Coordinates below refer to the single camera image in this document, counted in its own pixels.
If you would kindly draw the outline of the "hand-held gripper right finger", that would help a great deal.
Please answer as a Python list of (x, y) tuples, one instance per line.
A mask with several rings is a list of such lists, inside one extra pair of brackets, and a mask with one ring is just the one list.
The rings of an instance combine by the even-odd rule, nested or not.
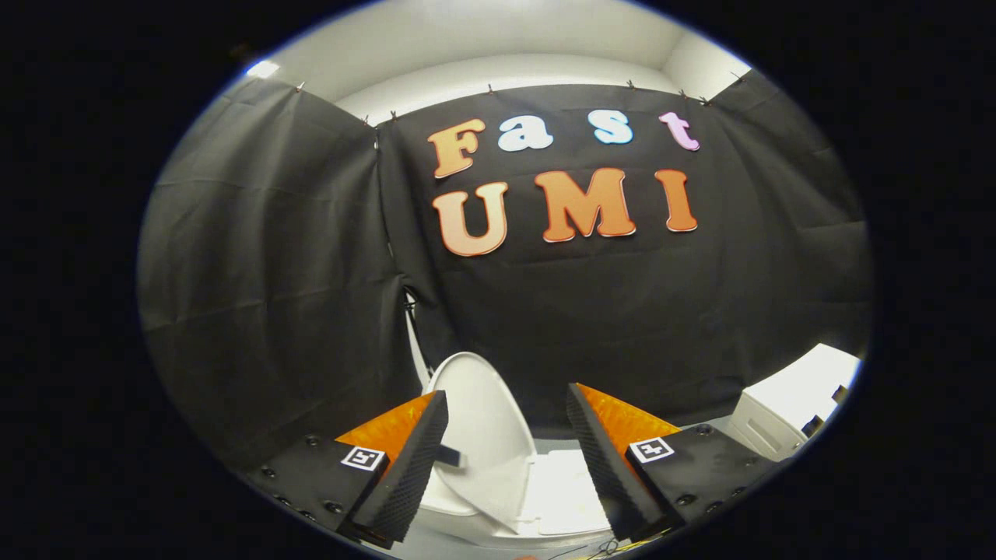
[(568, 386), (566, 414), (618, 540), (640, 543), (713, 518), (777, 468), (710, 423), (680, 429), (582, 383)]

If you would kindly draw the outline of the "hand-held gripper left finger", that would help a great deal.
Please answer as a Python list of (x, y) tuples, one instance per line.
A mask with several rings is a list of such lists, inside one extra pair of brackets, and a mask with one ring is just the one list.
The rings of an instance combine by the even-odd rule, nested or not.
[(249, 468), (247, 485), (326, 533), (390, 547), (419, 512), (448, 422), (445, 391), (430, 391), (340, 436), (303, 436)]

